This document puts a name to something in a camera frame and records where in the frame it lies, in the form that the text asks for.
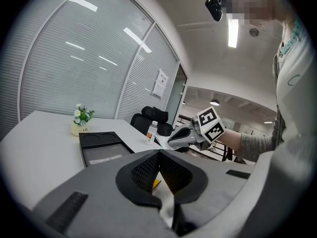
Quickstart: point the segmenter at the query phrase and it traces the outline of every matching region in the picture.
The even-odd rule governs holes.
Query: water bottle
[[[147,133],[147,141],[146,144],[152,145],[153,141],[155,139],[155,133],[158,131],[158,122],[153,121],[152,124],[149,127],[148,133]]]

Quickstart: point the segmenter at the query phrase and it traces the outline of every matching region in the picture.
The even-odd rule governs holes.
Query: ceiling
[[[250,65],[271,76],[272,59],[281,42],[282,27],[278,23],[258,27],[260,34],[252,37],[249,30],[254,26],[239,21],[237,48],[230,48],[226,15],[220,22],[214,21],[205,7],[206,0],[157,1],[177,26],[193,61],[193,71],[202,60],[212,58],[231,65]]]
[[[238,99],[223,93],[216,93],[211,90],[188,87],[185,95],[185,103],[189,106],[205,109],[210,106],[210,100],[217,99],[220,105],[226,106],[227,109],[232,111],[242,111],[250,117],[255,118],[258,122],[274,121],[276,112],[260,106],[259,104],[251,103],[247,100]]]

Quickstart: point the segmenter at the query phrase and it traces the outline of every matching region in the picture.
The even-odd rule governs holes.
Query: flower pot
[[[70,132],[74,136],[78,137],[79,133],[88,133],[89,132],[89,128],[88,128],[87,125],[86,126],[80,126],[80,125],[74,124],[72,122]]]

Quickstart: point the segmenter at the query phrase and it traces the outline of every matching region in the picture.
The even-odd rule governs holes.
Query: person
[[[283,27],[282,42],[273,59],[277,113],[272,136],[255,137],[226,129],[218,139],[235,150],[239,159],[257,161],[261,153],[273,151],[289,138],[316,132],[316,51],[300,19],[282,0],[232,0],[231,6],[233,13],[243,13],[253,25],[275,20]]]

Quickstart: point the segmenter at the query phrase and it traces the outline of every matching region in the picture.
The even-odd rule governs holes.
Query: white wall
[[[180,111],[180,114],[189,118],[192,118],[197,115],[198,112],[200,112],[203,109],[206,109],[209,107],[208,104],[205,104],[206,107],[204,108],[195,108],[190,106],[191,103],[186,102],[185,105],[182,106],[182,109]],[[234,107],[231,107],[226,104],[221,104],[218,107],[214,107],[217,114],[221,117],[226,117],[231,120],[234,120],[236,122],[239,122],[241,124],[247,125],[249,127],[255,128],[257,130],[260,130],[264,132],[265,135],[272,134],[272,125],[271,124],[264,124],[262,121],[258,120],[253,115],[247,114],[239,109],[236,109]]]
[[[164,32],[168,40],[171,42],[173,48],[175,49],[177,55],[180,58],[182,67],[187,75],[191,74],[192,71],[192,61],[189,58],[188,51],[177,31],[175,25],[169,18],[166,11],[158,3],[157,0],[135,0],[137,1],[148,13],[149,15],[158,23],[161,30]]]
[[[251,66],[214,63],[213,59],[196,61],[188,85],[236,96],[276,111],[276,91],[270,73]]]

